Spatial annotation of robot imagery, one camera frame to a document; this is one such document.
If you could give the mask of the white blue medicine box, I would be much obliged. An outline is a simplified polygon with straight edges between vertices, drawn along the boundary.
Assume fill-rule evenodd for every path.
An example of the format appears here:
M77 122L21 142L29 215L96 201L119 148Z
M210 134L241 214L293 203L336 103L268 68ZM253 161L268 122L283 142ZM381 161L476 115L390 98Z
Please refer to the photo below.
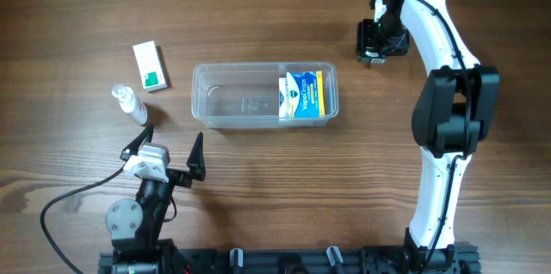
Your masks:
M279 78L279 116L285 117L289 112L288 81L286 77Z

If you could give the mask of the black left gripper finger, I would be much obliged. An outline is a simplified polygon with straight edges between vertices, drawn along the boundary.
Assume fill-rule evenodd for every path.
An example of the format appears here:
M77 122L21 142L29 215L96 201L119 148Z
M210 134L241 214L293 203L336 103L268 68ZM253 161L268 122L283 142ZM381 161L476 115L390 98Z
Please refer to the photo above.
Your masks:
M206 165L203 153L203 132L198 133L194 145L186 162L189 174L194 180L204 181L206 177Z
M142 145L144 145L146 142L152 141L153 134L154 125L149 124L136 138L134 138L127 146L122 149L120 159L123 161L128 161L131 156L137 155Z

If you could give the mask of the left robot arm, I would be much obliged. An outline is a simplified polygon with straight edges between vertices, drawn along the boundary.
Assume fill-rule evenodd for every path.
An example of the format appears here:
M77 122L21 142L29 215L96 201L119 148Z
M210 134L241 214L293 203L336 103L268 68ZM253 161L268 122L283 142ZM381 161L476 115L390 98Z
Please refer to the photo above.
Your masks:
M141 180L135 198L114 202L105 217L113 252L98 262L100 273L191 273L191 263L171 239L159 238L166 216L176 205L172 193L179 186L189 188L203 181L206 166L203 134L199 133L190 151L186 171L169 167L166 146L154 144L154 126L149 125L121 151L122 171Z

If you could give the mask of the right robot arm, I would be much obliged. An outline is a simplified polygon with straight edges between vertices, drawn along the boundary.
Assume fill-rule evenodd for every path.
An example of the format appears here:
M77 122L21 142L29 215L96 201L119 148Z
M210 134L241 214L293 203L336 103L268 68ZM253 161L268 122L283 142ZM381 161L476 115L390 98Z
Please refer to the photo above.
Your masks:
M357 27L359 61L382 63L407 54L414 43L427 74L412 111L422 171L401 263L408 271L443 271L456 253L454 222L462 176L488 135L499 74L467 49L446 0L371 0L370 7L374 17Z

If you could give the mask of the clear cap white spray bottle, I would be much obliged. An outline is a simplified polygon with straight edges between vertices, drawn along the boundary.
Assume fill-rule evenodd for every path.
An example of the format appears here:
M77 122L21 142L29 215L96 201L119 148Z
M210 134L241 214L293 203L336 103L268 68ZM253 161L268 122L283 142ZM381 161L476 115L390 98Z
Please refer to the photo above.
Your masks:
M114 86L111 93L127 115L140 126L146 125L148 120L146 106L139 100L130 87L124 84L117 84Z

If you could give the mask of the blue yellow VapoDrops box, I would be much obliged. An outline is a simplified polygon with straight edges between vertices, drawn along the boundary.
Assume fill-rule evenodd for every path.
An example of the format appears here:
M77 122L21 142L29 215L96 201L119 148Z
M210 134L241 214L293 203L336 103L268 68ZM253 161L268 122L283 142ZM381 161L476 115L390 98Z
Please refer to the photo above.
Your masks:
M315 118L325 115L322 71L288 72L287 114L297 118Z

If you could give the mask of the dark green round-logo box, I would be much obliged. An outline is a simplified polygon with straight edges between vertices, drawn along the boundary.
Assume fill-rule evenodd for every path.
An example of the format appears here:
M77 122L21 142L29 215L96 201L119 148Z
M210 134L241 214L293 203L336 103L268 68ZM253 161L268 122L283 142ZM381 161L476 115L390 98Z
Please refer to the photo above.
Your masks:
M384 54L365 51L358 54L358 61L366 64L383 64L386 61Z

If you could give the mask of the white green medicine box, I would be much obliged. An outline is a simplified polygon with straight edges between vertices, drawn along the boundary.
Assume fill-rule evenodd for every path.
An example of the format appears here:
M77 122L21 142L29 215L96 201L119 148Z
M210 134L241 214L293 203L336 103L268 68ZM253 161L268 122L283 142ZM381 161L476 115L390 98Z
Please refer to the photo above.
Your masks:
M157 45L153 40L133 46L142 86L147 92L168 87Z

